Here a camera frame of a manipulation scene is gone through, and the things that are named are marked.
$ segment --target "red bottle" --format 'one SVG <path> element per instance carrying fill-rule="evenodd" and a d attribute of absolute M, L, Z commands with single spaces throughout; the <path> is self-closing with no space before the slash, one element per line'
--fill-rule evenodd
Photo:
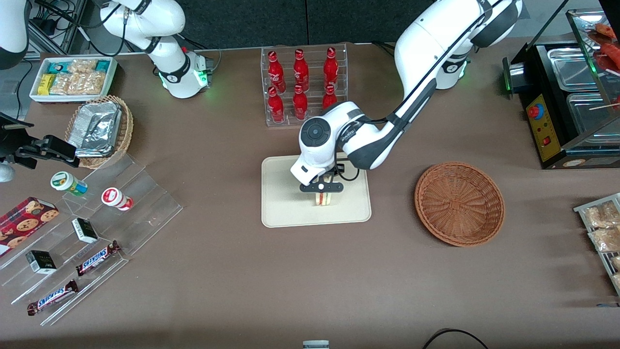
<path fill-rule="evenodd" d="M 269 112 L 272 115 L 273 122 L 281 124 L 284 122 L 284 103 L 282 103 L 282 98 L 278 96 L 278 91 L 273 86 L 269 86 L 267 91 L 269 92 L 267 104 L 269 105 Z"/>
<path fill-rule="evenodd" d="M 334 95 L 334 85 L 328 85 L 325 88 L 325 96 L 323 96 L 323 110 L 327 109 L 337 101 L 338 99 L 336 98 L 336 95 Z"/>
<path fill-rule="evenodd" d="M 295 50 L 295 64 L 293 65 L 295 73 L 295 83 L 300 84 L 304 92 L 310 89 L 310 77 L 308 71 L 308 63 L 304 59 L 304 50 Z"/>
<path fill-rule="evenodd" d="M 267 54 L 269 57 L 269 80 L 278 89 L 279 94 L 283 94 L 286 91 L 286 82 L 284 82 L 284 69 L 278 61 L 278 55 L 275 51 L 269 51 Z"/>
<path fill-rule="evenodd" d="M 295 85 L 295 95 L 293 96 L 295 117 L 303 121 L 308 114 L 308 98 L 300 84 Z"/>
<path fill-rule="evenodd" d="M 333 47 L 327 49 L 327 59 L 323 64 L 323 75 L 325 76 L 325 88 L 328 85 L 334 85 L 334 89 L 338 89 L 338 61 L 336 60 L 336 49 Z"/>

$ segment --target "wicker basket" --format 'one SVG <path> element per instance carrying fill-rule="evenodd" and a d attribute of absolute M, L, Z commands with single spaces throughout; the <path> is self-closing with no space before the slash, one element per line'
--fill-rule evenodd
<path fill-rule="evenodd" d="M 118 126 L 116 144 L 114 145 L 114 153 L 106 158 L 80 158 L 80 167 L 86 167 L 94 170 L 96 168 L 99 168 L 99 166 L 101 166 L 113 156 L 115 158 L 119 158 L 119 156 L 115 155 L 125 153 L 129 148 L 129 143 L 131 142 L 131 132 L 133 131 L 133 117 L 131 116 L 131 111 L 122 99 L 115 96 L 106 96 L 93 99 L 92 101 L 86 102 L 86 104 L 103 102 L 115 102 L 123 109 L 120 125 Z M 69 140 L 69 134 L 71 134 L 71 130 L 73 129 L 73 122 L 75 122 L 77 113 L 79 112 L 80 108 L 78 108 L 76 112 L 73 113 L 73 117 L 71 118 L 71 121 L 69 121 L 69 127 L 67 127 L 67 131 L 64 133 L 65 142 Z"/>
<path fill-rule="evenodd" d="M 461 162 L 429 168 L 415 186 L 415 210 L 430 232 L 460 247 L 482 245 L 502 228 L 502 193 L 481 170 Z"/>

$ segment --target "aluminum foil package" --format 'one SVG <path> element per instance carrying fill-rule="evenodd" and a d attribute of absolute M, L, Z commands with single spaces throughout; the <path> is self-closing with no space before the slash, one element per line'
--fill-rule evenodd
<path fill-rule="evenodd" d="M 77 148 L 76 156 L 106 157 L 114 152 L 121 107 L 114 102 L 92 103 L 77 112 L 69 143 Z"/>

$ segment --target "brown table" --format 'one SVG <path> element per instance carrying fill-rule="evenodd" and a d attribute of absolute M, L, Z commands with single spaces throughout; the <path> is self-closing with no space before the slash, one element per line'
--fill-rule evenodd
<path fill-rule="evenodd" d="M 130 153 L 185 209 L 68 315 L 29 325 L 2 300 L 0 348 L 420 348 L 436 330 L 468 330 L 491 348 L 620 347 L 620 309 L 572 208 L 620 191 L 618 170 L 540 170 L 524 113 L 500 95 L 501 59 L 521 39 L 472 56 L 438 91 L 380 168 L 368 173 L 365 223 L 268 229 L 260 164 L 299 153 L 296 129 L 268 129 L 260 50 L 225 51 L 213 87 L 175 99 L 145 55 L 118 57 L 112 93 L 131 108 Z M 370 117 L 402 98 L 392 58 L 349 45 L 350 99 Z M 32 135 L 63 135 L 76 106 L 32 103 Z M 488 244 L 450 247 L 412 206 L 417 178 L 448 160 L 483 169 L 502 190 L 506 221 Z M 60 193 L 41 161 L 0 184 L 0 212 Z M 86 170 L 72 171 L 85 176 Z M 435 348 L 477 348 L 446 335 Z"/>

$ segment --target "red emergency stop button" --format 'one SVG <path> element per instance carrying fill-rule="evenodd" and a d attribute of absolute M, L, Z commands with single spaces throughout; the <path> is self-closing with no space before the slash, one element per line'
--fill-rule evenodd
<path fill-rule="evenodd" d="M 535 105 L 528 108 L 528 116 L 534 120 L 542 119 L 544 115 L 544 107 L 540 103 L 536 103 Z"/>

